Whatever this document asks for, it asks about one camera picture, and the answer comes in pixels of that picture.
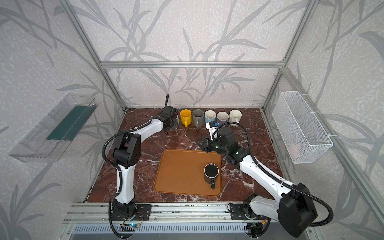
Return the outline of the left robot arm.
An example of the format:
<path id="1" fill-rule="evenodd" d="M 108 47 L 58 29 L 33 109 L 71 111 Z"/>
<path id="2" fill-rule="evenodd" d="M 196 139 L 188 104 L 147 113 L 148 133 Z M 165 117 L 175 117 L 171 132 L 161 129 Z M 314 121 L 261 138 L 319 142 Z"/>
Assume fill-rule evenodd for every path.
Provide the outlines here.
<path id="1" fill-rule="evenodd" d="M 163 109 L 147 123 L 119 132 L 104 144 L 102 157 L 117 170 L 117 193 L 110 198 L 110 213 L 125 219 L 135 215 L 134 172 L 141 158 L 141 144 L 158 132 L 178 127 L 178 110 L 168 105 L 169 97 L 167 94 Z"/>

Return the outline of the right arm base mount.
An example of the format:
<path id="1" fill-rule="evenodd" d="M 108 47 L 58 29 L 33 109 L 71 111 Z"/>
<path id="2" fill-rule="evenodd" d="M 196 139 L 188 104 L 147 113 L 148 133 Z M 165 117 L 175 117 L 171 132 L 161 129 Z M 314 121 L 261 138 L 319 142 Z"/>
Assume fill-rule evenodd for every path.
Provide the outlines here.
<path id="1" fill-rule="evenodd" d="M 234 204 L 227 205 L 228 211 L 231 215 L 231 220 L 259 220 L 260 216 L 256 215 L 250 205 L 248 204 Z"/>

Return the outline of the purple mug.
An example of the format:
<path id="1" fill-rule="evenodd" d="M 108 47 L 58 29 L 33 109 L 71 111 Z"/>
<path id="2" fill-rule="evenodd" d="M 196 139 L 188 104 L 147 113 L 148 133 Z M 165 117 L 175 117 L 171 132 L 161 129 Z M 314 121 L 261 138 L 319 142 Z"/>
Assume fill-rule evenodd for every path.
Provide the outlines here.
<path id="1" fill-rule="evenodd" d="M 227 123 L 229 121 L 229 114 L 226 112 L 219 112 L 217 113 L 217 123 L 219 126 L 223 125 L 224 123 Z"/>

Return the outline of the yellow mug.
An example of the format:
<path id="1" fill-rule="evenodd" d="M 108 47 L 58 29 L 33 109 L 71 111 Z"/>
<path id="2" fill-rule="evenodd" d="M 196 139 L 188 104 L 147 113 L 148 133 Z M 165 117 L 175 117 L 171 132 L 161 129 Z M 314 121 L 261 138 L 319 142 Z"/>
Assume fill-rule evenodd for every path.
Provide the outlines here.
<path id="1" fill-rule="evenodd" d="M 180 112 L 181 122 L 187 128 L 192 123 L 192 112 L 184 109 Z"/>

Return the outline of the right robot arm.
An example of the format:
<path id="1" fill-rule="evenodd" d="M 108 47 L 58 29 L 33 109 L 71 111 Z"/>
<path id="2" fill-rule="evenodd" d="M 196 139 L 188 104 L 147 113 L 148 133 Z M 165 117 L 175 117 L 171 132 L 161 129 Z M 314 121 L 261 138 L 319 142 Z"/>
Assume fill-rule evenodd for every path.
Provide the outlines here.
<path id="1" fill-rule="evenodd" d="M 244 209 L 249 219 L 265 216 L 278 221 L 291 236 L 299 237 L 307 227 L 321 227 L 334 218 L 334 211 L 325 201 L 310 194 L 309 189 L 280 177 L 262 164 L 252 153 L 251 147 L 238 144 L 228 123 L 206 123 L 210 136 L 196 141 L 202 151 L 216 152 L 252 177 L 271 199 L 261 196 L 250 197 L 244 201 Z"/>

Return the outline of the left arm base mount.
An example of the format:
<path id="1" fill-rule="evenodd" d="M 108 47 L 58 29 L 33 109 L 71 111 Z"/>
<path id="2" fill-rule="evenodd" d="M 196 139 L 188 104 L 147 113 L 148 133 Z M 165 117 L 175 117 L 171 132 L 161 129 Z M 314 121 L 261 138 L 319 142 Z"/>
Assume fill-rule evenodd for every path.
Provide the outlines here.
<path id="1" fill-rule="evenodd" d="M 151 215 L 152 205 L 150 204 L 121 204 L 113 202 L 109 219 L 111 221 L 148 221 Z"/>

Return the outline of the grey mug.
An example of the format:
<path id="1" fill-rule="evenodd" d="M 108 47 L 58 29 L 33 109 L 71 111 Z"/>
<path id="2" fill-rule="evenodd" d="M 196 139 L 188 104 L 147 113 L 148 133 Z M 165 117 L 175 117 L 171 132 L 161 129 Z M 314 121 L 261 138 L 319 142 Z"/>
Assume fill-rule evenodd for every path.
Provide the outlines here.
<path id="1" fill-rule="evenodd" d="M 204 111 L 201 109 L 195 109 L 192 112 L 193 124 L 196 128 L 200 128 L 205 124 Z"/>

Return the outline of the black mug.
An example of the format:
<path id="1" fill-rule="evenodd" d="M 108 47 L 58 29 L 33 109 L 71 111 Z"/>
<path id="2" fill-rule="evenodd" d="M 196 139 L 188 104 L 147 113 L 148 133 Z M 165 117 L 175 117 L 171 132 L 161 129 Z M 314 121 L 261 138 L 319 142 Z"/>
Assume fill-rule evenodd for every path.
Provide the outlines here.
<path id="1" fill-rule="evenodd" d="M 211 186 L 212 190 L 216 189 L 216 181 L 219 176 L 219 167 L 215 164 L 207 164 L 204 167 L 204 180 Z"/>

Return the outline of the light blue mug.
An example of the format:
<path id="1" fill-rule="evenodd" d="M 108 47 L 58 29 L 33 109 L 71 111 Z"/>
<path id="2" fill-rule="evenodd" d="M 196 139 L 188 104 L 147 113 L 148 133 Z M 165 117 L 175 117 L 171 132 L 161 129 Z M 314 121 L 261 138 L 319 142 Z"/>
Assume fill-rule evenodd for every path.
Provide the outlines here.
<path id="1" fill-rule="evenodd" d="M 207 111 L 205 111 L 204 117 L 205 117 L 206 123 L 214 122 L 214 121 L 216 121 L 217 114 L 213 110 L 207 110 Z"/>

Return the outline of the white faceted mug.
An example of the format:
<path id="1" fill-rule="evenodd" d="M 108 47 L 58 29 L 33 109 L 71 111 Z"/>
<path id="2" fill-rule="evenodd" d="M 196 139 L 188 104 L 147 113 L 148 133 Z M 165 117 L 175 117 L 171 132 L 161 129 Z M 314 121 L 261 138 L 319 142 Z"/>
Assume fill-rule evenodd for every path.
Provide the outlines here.
<path id="1" fill-rule="evenodd" d="M 242 112 L 239 111 L 239 110 L 231 110 L 230 113 L 229 113 L 229 121 L 230 122 L 233 122 L 233 124 L 230 124 L 231 127 L 238 127 L 238 123 L 240 122 L 241 120 L 241 117 L 242 117 Z"/>

